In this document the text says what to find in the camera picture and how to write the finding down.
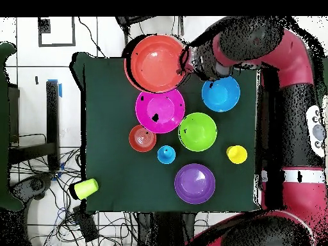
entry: yellow cup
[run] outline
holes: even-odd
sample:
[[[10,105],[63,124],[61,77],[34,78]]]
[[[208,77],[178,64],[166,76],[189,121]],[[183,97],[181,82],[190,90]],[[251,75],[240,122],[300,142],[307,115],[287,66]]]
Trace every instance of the yellow cup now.
[[[241,164],[247,159],[247,151],[240,145],[230,146],[227,149],[227,156],[234,164]]]
[[[75,184],[74,190],[78,199],[82,200],[98,191],[98,183],[94,178]]]

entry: bowl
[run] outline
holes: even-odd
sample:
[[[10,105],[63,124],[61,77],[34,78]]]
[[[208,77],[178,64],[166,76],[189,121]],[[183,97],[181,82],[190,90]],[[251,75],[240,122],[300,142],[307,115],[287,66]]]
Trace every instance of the bowl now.
[[[156,134],[139,124],[130,131],[129,143],[135,151],[148,152],[156,144]]]
[[[174,179],[177,195],[189,204],[206,202],[215,191],[215,178],[209,168],[201,164],[188,164]]]
[[[240,87],[231,76],[216,81],[207,81],[202,86],[202,100],[217,112],[225,112],[236,106],[240,97]]]
[[[162,164],[170,164],[176,158],[176,152],[171,146],[164,145],[158,149],[157,158]]]
[[[163,134],[180,124],[185,115],[185,102],[176,89],[164,94],[141,92],[135,111],[141,125],[153,133]]]
[[[201,152],[214,144],[217,125],[207,114],[195,112],[182,120],[178,133],[183,146],[188,150]]]
[[[141,40],[131,55],[134,80],[150,92],[168,92],[183,79],[178,73],[183,45],[168,35],[151,35]]]

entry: green bowl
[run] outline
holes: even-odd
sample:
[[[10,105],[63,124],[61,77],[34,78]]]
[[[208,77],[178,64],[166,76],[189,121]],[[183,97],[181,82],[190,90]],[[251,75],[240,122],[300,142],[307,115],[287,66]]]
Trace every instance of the green bowl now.
[[[179,126],[180,142],[188,150],[201,152],[209,149],[217,138],[217,125],[204,113],[187,115]]]

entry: floor tile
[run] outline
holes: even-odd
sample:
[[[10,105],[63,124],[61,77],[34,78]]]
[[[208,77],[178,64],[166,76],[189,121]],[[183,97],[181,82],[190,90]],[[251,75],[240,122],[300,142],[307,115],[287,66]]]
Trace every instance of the floor tile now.
[[[124,34],[115,17],[98,17],[98,46],[107,58],[122,56]]]
[[[32,246],[43,246],[53,229],[51,225],[28,225],[28,237]]]
[[[209,224],[209,226],[213,226],[213,225],[217,224],[218,222],[221,222],[227,218],[233,217],[237,214],[238,213],[233,213],[233,212],[209,212],[208,224]]]
[[[17,84],[17,68],[15,67],[5,67],[5,72],[9,77],[9,83]]]
[[[47,131],[47,96],[45,84],[57,79],[62,87],[59,102],[60,146],[81,145],[81,92],[69,68],[18,68],[19,133],[20,135]]]
[[[16,18],[0,17],[0,43],[11,42],[16,44]],[[16,66],[16,54],[11,55],[7,61],[7,66]]]
[[[67,18],[49,17],[54,35],[48,40],[63,40],[58,28],[71,28],[71,22]],[[94,41],[97,39],[97,21],[95,17],[80,17],[81,22],[86,24],[91,31]],[[95,56],[97,48],[90,38],[87,28],[80,24],[77,17],[75,22],[76,46],[67,47],[39,47],[38,46],[38,19],[36,17],[19,17],[17,21],[17,56],[19,66],[68,66],[72,61],[72,55],[76,52],[87,52]]]
[[[138,228],[134,227],[133,231],[136,238],[138,238]],[[131,233],[127,230],[127,227],[120,226],[107,226],[99,227],[99,238],[100,246],[113,246],[114,244],[118,246],[131,246]],[[136,246],[136,240],[132,238],[132,246]]]
[[[324,53],[328,55],[327,25],[328,16],[293,16],[300,28],[319,40]]]
[[[195,218],[195,226],[208,226],[208,212],[198,212]]]
[[[129,223],[129,215],[126,213],[126,219]],[[120,226],[122,223],[126,222],[124,220],[123,212],[99,212],[99,225],[105,226],[108,224],[114,224]],[[136,225],[136,221],[132,216],[132,222]]]
[[[183,40],[192,42],[209,26],[225,16],[186,16],[184,20]]]
[[[85,243],[85,239],[80,239],[81,231],[78,230],[78,226],[70,227],[71,231],[73,232],[75,238],[77,239],[77,243],[79,246],[97,246],[97,240],[93,242],[88,242],[87,245]],[[69,241],[60,241],[57,239],[56,235],[56,228],[54,226],[49,225],[28,225],[28,236],[31,239],[32,246],[78,246],[74,241],[74,237],[71,232],[67,229],[60,229],[63,239]]]
[[[60,157],[61,157],[61,163],[66,162],[69,154],[66,154],[67,152],[70,151],[76,151],[77,149],[60,149]],[[47,168],[38,168],[34,167],[33,164],[31,165],[33,169],[37,170],[45,170],[47,172]],[[63,175],[60,177],[59,181],[51,181],[51,190],[54,192],[56,196],[56,203],[58,208],[63,208],[64,207],[64,201],[65,201],[65,206],[68,206],[68,200],[67,200],[67,194],[65,194],[62,190],[62,188],[67,191],[69,185],[73,182],[77,182],[81,180],[78,175],[80,175],[79,172],[75,171],[80,171],[79,167],[76,164],[75,161],[75,156],[71,157],[71,159],[66,162],[64,166],[64,172]],[[26,178],[27,176],[30,176],[29,174],[20,174],[20,179],[22,180],[23,178]],[[79,206],[81,204],[80,200],[74,200],[71,198],[71,205],[70,205],[70,211],[72,212],[72,209],[75,206]],[[28,224],[55,224],[56,218],[58,216],[58,208],[56,207],[56,204],[54,202],[54,195],[50,190],[47,190],[45,193],[45,197],[39,201],[33,200],[31,203],[31,206],[29,208],[29,213],[28,213]],[[94,215],[95,223],[98,224],[98,215]]]
[[[177,35],[177,22],[178,22],[178,16],[156,16],[154,18],[150,18],[142,21],[140,25],[133,24],[130,29],[130,35],[132,38],[142,35],[143,33],[145,35],[146,34]]]
[[[18,164],[14,164],[10,169],[10,185],[14,185],[19,181],[18,168],[17,168],[18,166],[19,166]]]
[[[193,230],[194,230],[194,235],[198,235],[200,233],[202,233],[203,231],[205,231],[208,227],[207,226],[194,226]]]

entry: chair leg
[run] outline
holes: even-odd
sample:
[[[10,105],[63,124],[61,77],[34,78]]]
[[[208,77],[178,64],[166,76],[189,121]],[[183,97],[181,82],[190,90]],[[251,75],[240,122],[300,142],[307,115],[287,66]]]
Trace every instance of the chair leg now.
[[[185,34],[185,29],[183,27],[183,16],[179,16],[179,23],[180,23],[181,36],[183,36]]]
[[[127,43],[129,42],[127,34],[124,32],[124,42],[127,46]]]

